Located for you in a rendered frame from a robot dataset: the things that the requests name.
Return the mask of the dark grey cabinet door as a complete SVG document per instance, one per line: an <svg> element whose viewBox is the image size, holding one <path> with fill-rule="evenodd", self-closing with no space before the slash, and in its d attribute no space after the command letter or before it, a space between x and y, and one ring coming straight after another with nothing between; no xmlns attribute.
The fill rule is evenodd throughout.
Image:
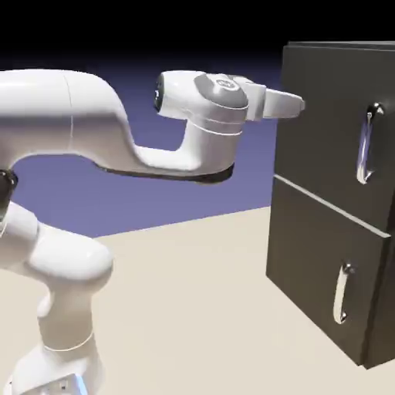
<svg viewBox="0 0 395 395"><path fill-rule="evenodd" d="M275 173L385 233L395 231L395 41L290 42L282 88L306 108L277 126ZM367 184L356 179L360 130L373 122Z"/></svg>
<svg viewBox="0 0 395 395"><path fill-rule="evenodd" d="M342 325L333 319L342 263L349 277ZM276 177L268 278L355 364L395 360L395 239L348 218Z"/></svg>

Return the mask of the dark grey cabinet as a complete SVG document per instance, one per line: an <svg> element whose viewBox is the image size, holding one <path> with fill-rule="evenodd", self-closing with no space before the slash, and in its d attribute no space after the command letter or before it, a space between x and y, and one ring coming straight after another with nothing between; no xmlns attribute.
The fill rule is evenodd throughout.
<svg viewBox="0 0 395 395"><path fill-rule="evenodd" d="M395 40L290 42L267 277L355 364L395 361Z"/></svg>

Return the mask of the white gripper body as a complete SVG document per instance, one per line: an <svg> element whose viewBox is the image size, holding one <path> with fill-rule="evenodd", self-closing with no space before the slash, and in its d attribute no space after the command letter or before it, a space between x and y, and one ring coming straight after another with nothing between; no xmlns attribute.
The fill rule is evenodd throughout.
<svg viewBox="0 0 395 395"><path fill-rule="evenodd" d="M275 89L265 91L264 119L292 119L306 108L304 99L298 95Z"/></svg>

